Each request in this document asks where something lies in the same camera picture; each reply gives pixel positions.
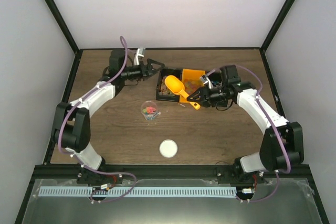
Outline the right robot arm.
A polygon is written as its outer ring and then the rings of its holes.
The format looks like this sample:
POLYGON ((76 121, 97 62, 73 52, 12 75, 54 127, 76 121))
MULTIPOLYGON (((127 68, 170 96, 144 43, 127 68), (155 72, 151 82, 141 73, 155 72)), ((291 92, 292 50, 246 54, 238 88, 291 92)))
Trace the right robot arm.
POLYGON ((200 106, 233 104, 242 108, 257 124, 263 134, 260 150, 235 159, 233 177, 244 184, 254 172, 279 171, 289 174, 293 165, 304 160, 303 132, 298 122, 289 122, 276 112, 262 97, 260 85, 242 81, 238 65, 227 65, 200 77, 203 86, 187 97, 200 106))

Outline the black bin with popsicle candies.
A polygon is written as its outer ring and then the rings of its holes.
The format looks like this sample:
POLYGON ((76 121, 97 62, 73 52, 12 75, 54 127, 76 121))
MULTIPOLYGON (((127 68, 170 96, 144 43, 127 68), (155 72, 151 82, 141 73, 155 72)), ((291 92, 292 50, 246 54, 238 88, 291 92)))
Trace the black bin with popsicle candies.
POLYGON ((179 95, 176 95, 171 90, 169 85, 167 85, 167 78, 169 76, 174 76, 175 78, 182 80, 182 69, 165 67, 160 70, 157 85, 156 85, 156 100, 168 101, 168 102, 179 102, 180 100, 179 95))

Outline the orange plastic scoop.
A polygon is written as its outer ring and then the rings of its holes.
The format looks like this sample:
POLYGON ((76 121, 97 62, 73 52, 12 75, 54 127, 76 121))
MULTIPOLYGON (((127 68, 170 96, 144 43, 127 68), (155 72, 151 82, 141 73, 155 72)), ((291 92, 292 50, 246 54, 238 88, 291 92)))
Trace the orange plastic scoop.
POLYGON ((189 94, 184 90, 184 84, 176 76, 169 75, 165 78, 164 81, 166 87, 172 91, 175 95, 182 97, 187 103, 189 103, 194 109, 199 110, 200 107, 194 104, 191 104, 186 100, 189 94))

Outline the clear plastic cup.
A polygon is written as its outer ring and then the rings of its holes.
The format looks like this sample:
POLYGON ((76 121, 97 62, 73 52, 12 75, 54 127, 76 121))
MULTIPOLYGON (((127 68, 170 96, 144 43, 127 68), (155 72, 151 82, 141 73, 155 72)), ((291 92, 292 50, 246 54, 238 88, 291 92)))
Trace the clear plastic cup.
POLYGON ((154 120, 159 115, 157 105, 153 101, 145 101, 141 105, 140 112, 143 117, 148 121, 154 120))

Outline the black bin with lollipops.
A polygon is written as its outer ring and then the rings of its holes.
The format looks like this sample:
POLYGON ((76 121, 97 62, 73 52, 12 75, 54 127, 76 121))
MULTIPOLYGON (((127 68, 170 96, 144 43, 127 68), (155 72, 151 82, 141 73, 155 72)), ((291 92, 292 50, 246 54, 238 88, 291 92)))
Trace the black bin with lollipops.
POLYGON ((222 81, 221 73, 219 72, 219 70, 213 69, 211 71, 206 72, 205 74, 209 77, 213 85, 213 88, 215 88, 217 91, 219 90, 222 91, 223 81, 222 81))

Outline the yellow bin with star candies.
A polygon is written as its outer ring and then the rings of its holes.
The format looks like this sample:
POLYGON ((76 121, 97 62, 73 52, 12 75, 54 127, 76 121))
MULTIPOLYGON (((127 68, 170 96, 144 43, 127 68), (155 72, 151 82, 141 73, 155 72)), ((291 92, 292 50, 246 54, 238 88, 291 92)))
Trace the yellow bin with star candies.
POLYGON ((203 87, 200 77, 204 75, 205 70, 186 69, 182 70, 181 82, 184 84, 184 90, 191 95, 198 88, 203 87))

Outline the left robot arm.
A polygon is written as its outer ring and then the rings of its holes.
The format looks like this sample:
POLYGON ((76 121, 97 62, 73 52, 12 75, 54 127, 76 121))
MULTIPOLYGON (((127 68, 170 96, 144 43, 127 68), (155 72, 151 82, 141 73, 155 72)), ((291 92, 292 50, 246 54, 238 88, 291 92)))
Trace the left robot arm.
POLYGON ((112 50, 109 65, 95 86, 80 98, 56 106, 51 138, 61 153, 75 157, 82 168, 89 170, 88 176, 95 184, 106 180, 107 170, 104 158, 90 143, 90 119, 120 93, 126 81, 146 80, 164 68, 163 63, 153 59, 142 61, 144 51, 144 48, 137 49, 131 65, 127 66, 129 50, 112 50))

